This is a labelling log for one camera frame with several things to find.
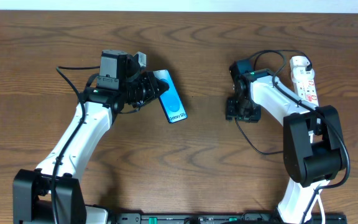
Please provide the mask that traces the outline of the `blue Galaxy smartphone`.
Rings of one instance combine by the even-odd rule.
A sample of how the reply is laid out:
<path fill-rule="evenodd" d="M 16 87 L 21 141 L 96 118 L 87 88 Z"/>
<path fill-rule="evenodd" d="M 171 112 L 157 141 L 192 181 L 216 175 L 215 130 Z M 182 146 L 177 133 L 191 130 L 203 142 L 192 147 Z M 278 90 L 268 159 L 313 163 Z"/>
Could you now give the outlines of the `blue Galaxy smartphone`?
<path fill-rule="evenodd" d="M 154 76 L 168 85 L 168 90 L 160 95 L 159 100 L 169 123 L 176 123 L 187 119 L 187 113 L 181 102 L 177 89 L 168 70 L 157 70 Z"/>

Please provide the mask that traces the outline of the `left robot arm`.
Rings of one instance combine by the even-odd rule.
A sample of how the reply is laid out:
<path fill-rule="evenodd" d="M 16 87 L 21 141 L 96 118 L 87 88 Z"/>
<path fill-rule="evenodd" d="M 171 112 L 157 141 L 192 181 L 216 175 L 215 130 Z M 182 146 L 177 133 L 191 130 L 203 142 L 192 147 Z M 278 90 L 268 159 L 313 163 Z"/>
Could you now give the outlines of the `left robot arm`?
<path fill-rule="evenodd" d="M 147 56 L 103 50 L 85 84 L 73 91 L 75 115 L 51 153 L 34 170 L 21 169 L 13 189 L 14 223 L 113 223 L 107 208 L 85 204 L 80 181 L 90 158 L 125 105 L 133 112 L 169 89 L 146 71 Z"/>

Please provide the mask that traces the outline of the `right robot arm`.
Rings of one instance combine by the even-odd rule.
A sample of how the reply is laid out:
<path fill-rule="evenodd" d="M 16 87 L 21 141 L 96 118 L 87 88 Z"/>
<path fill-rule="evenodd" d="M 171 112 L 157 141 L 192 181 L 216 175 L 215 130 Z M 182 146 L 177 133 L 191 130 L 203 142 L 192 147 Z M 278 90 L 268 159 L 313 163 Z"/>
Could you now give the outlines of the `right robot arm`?
<path fill-rule="evenodd" d="M 271 222 L 337 223 L 339 217 L 324 213 L 313 216 L 315 204 L 321 204 L 324 189 L 344 183 L 330 181 L 344 170 L 349 176 L 350 159 L 344 144 L 339 113 L 333 106 L 319 106 L 313 88 L 314 71 L 304 56 L 290 60 L 291 91 L 269 69 L 256 70 L 248 59 L 229 67 L 234 96 L 226 101 L 226 119 L 256 123 L 267 110 L 283 127 L 283 162 L 289 175 L 285 195 Z"/>

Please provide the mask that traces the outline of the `white USB charger adapter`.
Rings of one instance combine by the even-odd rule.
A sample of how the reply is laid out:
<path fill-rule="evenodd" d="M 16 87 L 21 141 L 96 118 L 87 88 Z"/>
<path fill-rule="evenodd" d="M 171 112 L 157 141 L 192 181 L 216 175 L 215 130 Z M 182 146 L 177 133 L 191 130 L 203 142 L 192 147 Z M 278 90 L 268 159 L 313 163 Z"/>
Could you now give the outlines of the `white USB charger adapter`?
<path fill-rule="evenodd" d="M 306 71 L 310 71 L 312 67 L 312 63 L 305 56 L 294 56 L 290 59 L 290 67 L 294 69 L 296 67 L 303 67 Z"/>

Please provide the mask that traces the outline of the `white power strip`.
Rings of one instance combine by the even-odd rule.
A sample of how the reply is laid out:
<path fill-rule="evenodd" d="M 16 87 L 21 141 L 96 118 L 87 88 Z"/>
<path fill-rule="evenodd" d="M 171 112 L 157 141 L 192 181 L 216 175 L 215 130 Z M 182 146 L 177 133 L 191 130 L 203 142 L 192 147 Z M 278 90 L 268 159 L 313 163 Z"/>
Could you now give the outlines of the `white power strip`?
<path fill-rule="evenodd" d="M 318 106 L 314 75 L 313 69 L 306 71 L 305 67 L 295 67 L 291 70 L 291 80 L 295 93 L 303 100 Z"/>

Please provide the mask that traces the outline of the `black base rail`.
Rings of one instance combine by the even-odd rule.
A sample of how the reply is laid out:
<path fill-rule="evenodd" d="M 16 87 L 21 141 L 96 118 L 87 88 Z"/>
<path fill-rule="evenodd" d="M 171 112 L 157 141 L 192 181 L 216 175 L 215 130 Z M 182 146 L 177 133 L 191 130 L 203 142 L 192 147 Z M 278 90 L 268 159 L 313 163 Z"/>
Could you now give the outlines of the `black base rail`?
<path fill-rule="evenodd" d="M 279 216 L 269 212 L 243 214 L 174 214 L 174 213 L 115 213 L 99 205 L 86 206 L 86 223 L 110 224 L 219 224 L 219 223 L 283 223 Z"/>

